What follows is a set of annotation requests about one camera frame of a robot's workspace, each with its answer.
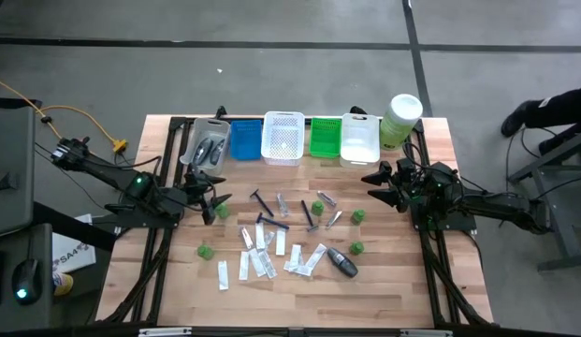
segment gray concrete floor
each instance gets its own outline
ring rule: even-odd
[[[421,43],[581,45],[581,0],[412,0],[412,6]],[[0,35],[408,42],[400,0],[9,0],[0,8]],[[494,190],[504,188],[503,118],[525,99],[581,86],[581,53],[423,52],[422,58],[433,115],[448,118],[463,175]],[[0,79],[45,105],[88,110],[112,135],[130,140],[128,156],[150,113],[208,113],[225,105],[235,114],[339,115],[359,105],[381,115],[393,95],[417,95],[409,51],[0,46]],[[0,96],[11,95],[0,88]],[[65,136],[88,135],[97,154],[110,156],[109,143],[82,116],[52,116]],[[532,130],[526,142],[537,151],[546,137]],[[55,143],[41,124],[36,139],[49,148]],[[516,141],[511,170],[531,159]],[[93,178],[72,176],[100,202],[118,196]],[[41,159],[36,179],[45,186],[36,186],[36,199],[49,206],[71,215],[104,212]],[[581,268],[538,273],[539,262],[557,255],[554,240],[497,224],[478,219],[496,322],[581,334]],[[85,318],[92,304],[84,305]]]

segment wooden table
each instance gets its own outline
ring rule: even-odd
[[[137,162],[164,151],[167,126],[171,115],[147,116]],[[424,119],[431,162],[443,161],[456,168],[455,152],[448,122],[443,118]],[[346,328],[429,328],[432,327],[423,259],[418,234],[410,224],[408,213],[398,213],[383,202],[369,197],[367,190],[376,186],[360,178],[373,168],[342,168],[339,159],[311,157],[309,132],[305,137],[305,156],[295,168],[267,166],[261,161],[239,162],[227,158],[217,185],[218,195],[232,193],[227,205],[231,215],[205,226],[200,215],[187,212],[174,232],[169,253],[167,275],[159,315],[160,325],[184,326],[291,326]],[[168,185],[171,185],[179,146],[175,146]],[[382,152],[382,159],[394,165],[402,152]],[[145,170],[152,170],[148,165]],[[290,226],[286,235],[286,255],[275,256],[275,242],[269,255],[278,276],[257,278],[253,266],[249,280],[239,281],[240,251],[244,243],[238,225],[248,225],[254,238],[254,220],[261,207],[250,194],[259,188],[260,195],[275,210],[280,220],[276,192],[282,192],[291,215],[283,221]],[[320,228],[308,233],[300,201],[308,205],[323,190],[335,198],[344,215],[330,230]],[[350,214],[363,209],[367,215],[361,226],[350,223]],[[322,225],[331,216],[326,207]],[[275,231],[266,226],[266,233]],[[487,320],[492,319],[484,275],[475,247],[460,232],[446,232],[452,274],[457,286]],[[109,271],[97,319],[110,314],[138,279],[147,230],[133,229],[119,239],[113,249]],[[318,243],[343,252],[353,241],[365,244],[365,253],[353,257],[359,273],[354,279],[342,275],[324,256],[311,278],[283,270],[290,258],[293,243],[302,245],[305,260]],[[205,261],[196,248],[205,243],[215,250],[215,257]],[[226,260],[229,290],[219,291],[217,261]],[[444,316],[448,317],[445,292],[438,281]],[[145,297],[145,315],[152,298],[150,284]]]

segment white plastic bin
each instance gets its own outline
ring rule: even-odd
[[[261,155],[268,165],[298,166],[305,143],[305,116],[300,112],[269,111],[263,120]]]
[[[209,118],[197,118],[193,123],[193,131],[190,139],[188,140],[188,146],[186,147],[186,153],[180,157],[180,161],[184,165],[188,165],[193,161],[195,156],[196,147],[203,141],[203,139],[213,140],[213,146],[211,150],[217,146],[217,144],[223,139],[224,149],[219,155],[219,159],[216,165],[213,165],[209,159],[211,153],[207,154],[207,159],[198,166],[205,173],[213,176],[220,175],[222,169],[224,168],[224,160],[227,156],[227,147],[229,145],[229,135],[230,135],[230,124],[228,122],[209,119]]]
[[[345,113],[342,116],[340,165],[359,169],[380,160],[380,123],[377,117]]]

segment black pants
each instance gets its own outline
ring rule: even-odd
[[[528,128],[574,124],[550,142],[553,146],[581,133],[581,88],[544,100],[532,101],[522,114]]]

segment black computer mouse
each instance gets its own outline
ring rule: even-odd
[[[40,298],[42,281],[37,259],[28,258],[16,266],[11,275],[11,288],[16,302],[21,305],[32,304]]]

